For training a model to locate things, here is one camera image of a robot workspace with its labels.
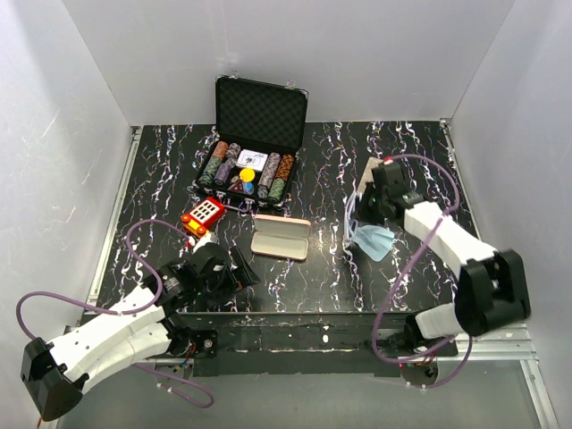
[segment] blue face mask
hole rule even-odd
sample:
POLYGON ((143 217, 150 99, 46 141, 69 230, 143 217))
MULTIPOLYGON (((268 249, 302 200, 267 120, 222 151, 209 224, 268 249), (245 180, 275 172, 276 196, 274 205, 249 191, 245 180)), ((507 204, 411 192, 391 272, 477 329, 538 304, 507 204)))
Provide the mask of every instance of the blue face mask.
POLYGON ((356 229, 351 240, 375 262, 379 262, 390 252, 394 237, 395 234, 387 228, 364 225, 356 229))

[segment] case latch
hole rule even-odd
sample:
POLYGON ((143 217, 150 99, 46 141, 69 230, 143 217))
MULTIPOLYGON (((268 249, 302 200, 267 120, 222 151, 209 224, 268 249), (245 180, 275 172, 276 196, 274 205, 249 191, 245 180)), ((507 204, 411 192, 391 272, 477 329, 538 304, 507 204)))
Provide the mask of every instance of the case latch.
POLYGON ((246 208, 246 212, 249 212, 250 209, 252 208, 252 205, 255 203, 256 201, 254 199, 250 199, 250 198, 244 198, 244 203, 247 205, 246 208))

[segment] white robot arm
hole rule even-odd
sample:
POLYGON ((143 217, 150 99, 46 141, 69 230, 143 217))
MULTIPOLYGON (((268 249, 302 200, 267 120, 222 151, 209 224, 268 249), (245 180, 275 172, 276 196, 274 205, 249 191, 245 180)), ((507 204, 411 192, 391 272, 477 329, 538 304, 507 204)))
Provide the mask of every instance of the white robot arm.
POLYGON ((412 349, 462 332, 479 336, 530 316, 524 266, 516 252, 499 252, 480 241, 444 215, 437 203, 411 191, 400 163, 386 159, 372 169, 372 176, 354 216, 365 223, 394 222, 420 240, 433 231, 429 248, 458 281, 454 302, 408 318, 405 334, 412 349))
POLYGON ((259 282, 238 248, 230 253, 203 238, 189 260, 178 259, 157 270, 163 292, 146 310, 121 315, 152 301, 158 288, 153 276, 111 308, 120 315, 98 315, 49 342, 29 342, 21 379, 42 418, 51 421, 66 414, 97 383, 145 358, 178 356, 191 344, 201 353, 207 348, 205 339, 210 340, 209 348, 214 347, 216 332, 180 324, 177 310, 206 311, 259 282))

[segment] white enclosure wall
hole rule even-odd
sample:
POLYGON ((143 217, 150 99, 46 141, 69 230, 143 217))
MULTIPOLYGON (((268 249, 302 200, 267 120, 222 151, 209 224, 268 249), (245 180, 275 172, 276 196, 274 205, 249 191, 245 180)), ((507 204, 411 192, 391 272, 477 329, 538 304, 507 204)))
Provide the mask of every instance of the white enclosure wall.
POLYGON ((63 0, 132 125, 213 123, 215 76, 310 91, 308 120, 451 117, 514 0, 63 0))
MULTIPOLYGON (((18 298, 52 290, 85 299, 130 142, 130 127, 64 5, 0 2, 0 427, 31 428, 38 412, 20 380, 29 341, 18 298)), ((25 304, 50 339, 80 309, 25 304)))
POLYGON ((485 239, 525 259, 530 330, 561 427, 572 427, 572 4, 517 0, 453 118, 485 239))

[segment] open case lid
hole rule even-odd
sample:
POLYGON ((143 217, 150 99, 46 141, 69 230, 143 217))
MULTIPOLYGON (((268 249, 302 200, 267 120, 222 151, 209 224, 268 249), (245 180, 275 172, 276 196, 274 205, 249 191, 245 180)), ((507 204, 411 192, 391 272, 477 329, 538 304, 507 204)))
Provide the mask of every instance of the open case lid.
POLYGON ((310 235, 310 221, 291 217, 257 214, 254 216, 254 227, 257 231, 277 237, 290 239, 307 238, 310 235))
POLYGON ((216 78, 216 129, 222 139, 250 140, 286 147, 302 146, 308 93, 255 80, 216 78))
POLYGON ((310 222, 304 219, 257 214, 252 253, 303 261, 309 246, 310 222))

